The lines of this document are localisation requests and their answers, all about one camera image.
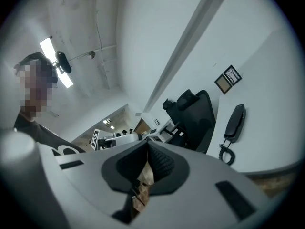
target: chair backrest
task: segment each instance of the chair backrest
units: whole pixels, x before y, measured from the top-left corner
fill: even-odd
[[[163,109],[172,119],[174,125],[182,121],[181,112],[178,110],[176,102],[171,102],[168,99],[166,99],[165,102],[163,103]]]
[[[177,100],[177,109],[182,112],[188,142],[196,149],[208,130],[215,127],[209,94],[202,90],[194,95],[187,90]]]

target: ceiling light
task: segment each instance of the ceiling light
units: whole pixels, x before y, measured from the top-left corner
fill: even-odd
[[[40,47],[42,48],[44,55],[48,59],[50,59],[50,61],[52,63],[54,63],[56,61],[56,58],[55,58],[55,50],[53,48],[51,39],[48,37],[47,39],[43,40],[40,43]],[[70,78],[68,77],[66,72],[61,73],[61,71],[58,68],[56,69],[56,71],[57,71],[58,78],[65,85],[66,88],[69,88],[70,86],[73,85],[73,82],[70,80]]]
[[[65,85],[66,88],[69,88],[70,86],[73,85],[73,82],[70,80],[70,78],[68,77],[66,72],[61,74],[61,72],[58,68],[56,69],[56,71],[57,71],[58,78]]]

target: person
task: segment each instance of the person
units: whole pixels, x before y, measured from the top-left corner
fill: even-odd
[[[34,119],[46,107],[52,90],[57,88],[58,76],[51,61],[41,52],[36,52],[16,64],[14,73],[19,77],[20,89],[23,91],[20,112],[14,128],[30,135],[36,142],[51,147],[55,156],[85,152],[38,124]]]

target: black telephone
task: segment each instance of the black telephone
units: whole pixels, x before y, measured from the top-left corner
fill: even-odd
[[[228,165],[233,164],[235,160],[235,153],[229,149],[231,143],[235,143],[242,131],[244,125],[244,119],[246,117],[246,109],[243,104],[240,104],[235,107],[230,120],[228,122],[227,128],[224,134],[224,143],[220,144],[220,152],[219,152],[219,159],[223,161],[224,153],[229,153],[231,155],[230,161],[227,163]],[[226,140],[230,143],[228,146],[224,146]]]
[[[224,138],[226,140],[230,141],[231,143],[235,143],[237,141],[242,131],[245,117],[246,109],[244,105],[240,104],[236,106],[225,130]]]

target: coiled phone cord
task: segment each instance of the coiled phone cord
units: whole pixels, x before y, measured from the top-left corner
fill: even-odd
[[[224,143],[219,145],[219,147],[220,147],[219,159],[220,159],[221,161],[223,161],[223,155],[224,155],[224,153],[230,154],[231,158],[230,158],[229,162],[226,163],[227,165],[230,166],[230,165],[233,164],[234,161],[235,161],[235,153],[234,153],[231,149],[229,149],[229,146],[231,145],[231,142],[229,143],[228,147],[225,147],[225,146],[224,146]]]

